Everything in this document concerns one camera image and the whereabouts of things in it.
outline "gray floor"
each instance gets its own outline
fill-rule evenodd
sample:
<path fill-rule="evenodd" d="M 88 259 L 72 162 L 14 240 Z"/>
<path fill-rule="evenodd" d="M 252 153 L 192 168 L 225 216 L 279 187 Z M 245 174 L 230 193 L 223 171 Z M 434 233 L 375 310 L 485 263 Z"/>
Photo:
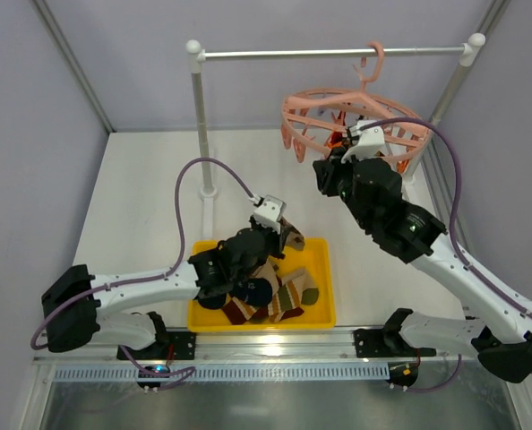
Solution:
<path fill-rule="evenodd" d="M 424 363 L 419 386 L 443 381 L 452 367 Z M 454 383 L 430 394 L 391 391 L 382 382 L 197 383 L 156 395 L 137 391 L 128 383 L 55 383 L 42 428 L 520 428 L 505 384 L 473 363 L 465 364 Z"/>

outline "yellow plastic container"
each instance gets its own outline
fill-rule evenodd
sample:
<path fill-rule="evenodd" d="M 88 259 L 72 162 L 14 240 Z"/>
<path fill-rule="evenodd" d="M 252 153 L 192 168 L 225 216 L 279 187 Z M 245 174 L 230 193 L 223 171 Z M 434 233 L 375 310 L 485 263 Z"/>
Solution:
<path fill-rule="evenodd" d="M 215 241 L 203 241 L 194 244 L 195 254 L 216 246 Z M 295 318 L 272 323 L 261 324 L 246 322 L 243 325 L 232 325 L 224 313 L 218 310 L 204 309 L 198 301 L 188 303 L 186 326 L 194 332 L 202 331 L 261 331 L 272 329 L 311 330 L 331 329 L 336 325 L 336 310 L 331 287 L 330 257 L 328 245 L 324 239 L 310 238 L 305 240 L 303 251 L 286 247 L 284 260 L 272 259 L 279 266 L 278 274 L 284 276 L 295 269 L 305 267 L 320 289 L 318 301 L 314 305 L 303 305 L 305 312 Z"/>

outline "horizontal rod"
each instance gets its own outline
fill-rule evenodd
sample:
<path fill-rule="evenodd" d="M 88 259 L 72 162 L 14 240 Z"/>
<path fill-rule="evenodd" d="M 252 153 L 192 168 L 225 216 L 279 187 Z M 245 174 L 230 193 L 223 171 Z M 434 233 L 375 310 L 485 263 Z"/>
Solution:
<path fill-rule="evenodd" d="M 463 54 L 465 47 L 385 47 L 386 56 L 447 56 Z M 297 51 L 239 51 L 239 52 L 201 52 L 199 61 L 221 60 L 276 60 L 284 58 L 315 57 L 360 57 L 377 56 L 370 47 L 363 49 L 313 49 Z"/>

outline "wall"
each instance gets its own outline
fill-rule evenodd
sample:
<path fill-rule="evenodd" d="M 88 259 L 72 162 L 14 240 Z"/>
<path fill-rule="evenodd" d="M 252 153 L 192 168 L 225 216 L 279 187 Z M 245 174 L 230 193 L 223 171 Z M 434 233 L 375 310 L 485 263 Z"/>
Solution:
<path fill-rule="evenodd" d="M 41 293 L 71 264 L 106 135 L 26 0 L 0 0 L 0 429 Z"/>
<path fill-rule="evenodd" d="M 442 129 L 459 149 L 478 258 L 532 298 L 532 2 L 511 2 Z"/>
<path fill-rule="evenodd" d="M 193 127 L 184 44 L 208 50 L 456 46 L 488 0 L 48 0 L 115 129 Z M 456 58 L 391 58 L 368 90 L 428 116 Z M 226 62 L 204 67 L 210 125 L 279 126 L 284 95 L 358 85 L 355 59 Z"/>

